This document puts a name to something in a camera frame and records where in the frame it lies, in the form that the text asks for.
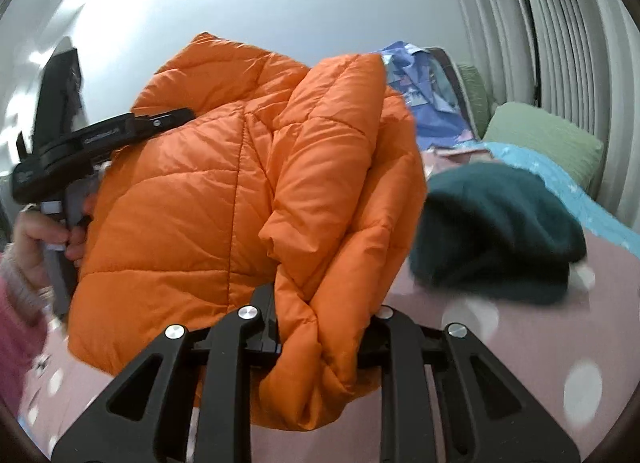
gray handle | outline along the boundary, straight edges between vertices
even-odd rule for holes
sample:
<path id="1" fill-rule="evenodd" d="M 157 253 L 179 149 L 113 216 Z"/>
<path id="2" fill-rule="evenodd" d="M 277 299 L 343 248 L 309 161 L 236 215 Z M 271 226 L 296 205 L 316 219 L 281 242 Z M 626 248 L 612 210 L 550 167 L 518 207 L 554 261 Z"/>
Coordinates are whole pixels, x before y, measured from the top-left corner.
<path id="1" fill-rule="evenodd" d="M 42 243 L 42 255 L 47 274 L 53 287 L 53 313 L 65 318 L 69 313 L 71 298 L 78 286 L 78 269 L 65 257 L 65 252 L 51 250 Z"/>
<path id="2" fill-rule="evenodd" d="M 43 214 L 59 221 L 68 228 L 82 219 L 82 204 L 89 193 L 97 189 L 98 176 L 90 176 L 68 185 L 54 201 L 40 203 Z M 53 312 L 60 318 L 69 313 L 71 299 L 78 286 L 78 269 L 65 257 L 65 249 L 58 245 L 42 244 L 42 255 L 51 286 L 53 287 Z"/>

folded clothes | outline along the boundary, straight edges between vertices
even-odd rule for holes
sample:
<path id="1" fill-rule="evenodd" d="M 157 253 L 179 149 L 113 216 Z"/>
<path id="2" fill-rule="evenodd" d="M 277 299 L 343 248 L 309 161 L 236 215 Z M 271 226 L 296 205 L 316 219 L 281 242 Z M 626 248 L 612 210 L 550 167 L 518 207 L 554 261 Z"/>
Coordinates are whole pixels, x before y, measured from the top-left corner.
<path id="1" fill-rule="evenodd" d="M 430 177 L 409 259 L 432 287 L 551 304 L 585 255 L 580 223 L 538 176 L 490 163 Z"/>
<path id="2" fill-rule="evenodd" d="M 427 50 L 394 42 L 380 50 L 386 82 L 402 93 L 414 114 L 418 146 L 451 147 L 473 138 L 442 66 Z"/>

pink polka dot bedsheet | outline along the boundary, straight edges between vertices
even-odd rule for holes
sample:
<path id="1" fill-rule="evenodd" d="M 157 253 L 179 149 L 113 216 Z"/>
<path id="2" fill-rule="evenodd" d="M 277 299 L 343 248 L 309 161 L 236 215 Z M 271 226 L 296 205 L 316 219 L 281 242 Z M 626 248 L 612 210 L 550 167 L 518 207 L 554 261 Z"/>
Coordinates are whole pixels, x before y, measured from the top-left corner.
<path id="1" fill-rule="evenodd" d="M 386 299 L 417 323 L 469 327 L 569 433 L 583 458 L 612 429 L 640 382 L 640 259 L 589 232 L 585 237 L 588 256 L 572 267 L 568 298 L 559 305 L 435 291 L 416 284 L 406 263 Z M 54 319 L 28 377 L 22 423 L 49 455 L 109 381 L 69 355 Z M 257 463 L 377 463 L 379 446 L 379 392 L 314 432 L 252 427 Z"/>

human hand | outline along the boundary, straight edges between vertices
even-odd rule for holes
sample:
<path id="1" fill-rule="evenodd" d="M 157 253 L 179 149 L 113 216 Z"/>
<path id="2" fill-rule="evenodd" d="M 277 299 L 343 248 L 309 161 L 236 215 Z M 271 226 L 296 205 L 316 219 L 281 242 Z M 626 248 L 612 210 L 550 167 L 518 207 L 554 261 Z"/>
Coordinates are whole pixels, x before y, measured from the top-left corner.
<path id="1" fill-rule="evenodd" d="M 86 214 L 91 214 L 95 198 L 89 197 L 84 203 Z M 27 210 L 21 212 L 14 225 L 14 262 L 20 273 L 33 286 L 40 290 L 49 286 L 39 241 L 52 245 L 65 245 L 65 257 L 78 267 L 84 257 L 86 231 L 81 227 L 67 230 L 62 224 L 40 212 Z"/>

blue clothing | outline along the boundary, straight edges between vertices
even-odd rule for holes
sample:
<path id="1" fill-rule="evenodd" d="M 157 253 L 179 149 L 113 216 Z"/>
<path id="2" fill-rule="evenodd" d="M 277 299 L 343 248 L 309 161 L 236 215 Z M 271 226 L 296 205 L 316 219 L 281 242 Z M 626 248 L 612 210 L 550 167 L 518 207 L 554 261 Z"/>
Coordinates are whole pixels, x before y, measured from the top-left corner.
<path id="1" fill-rule="evenodd" d="M 418 146 L 452 147 L 473 138 L 442 66 L 431 53 L 399 40 L 380 50 L 386 82 L 415 116 Z"/>
<path id="2" fill-rule="evenodd" d="M 487 142 L 480 145 L 505 164 L 540 176 L 546 188 L 558 196 L 584 228 L 640 258 L 640 235 L 594 202 L 558 164 L 543 154 L 510 144 Z"/>

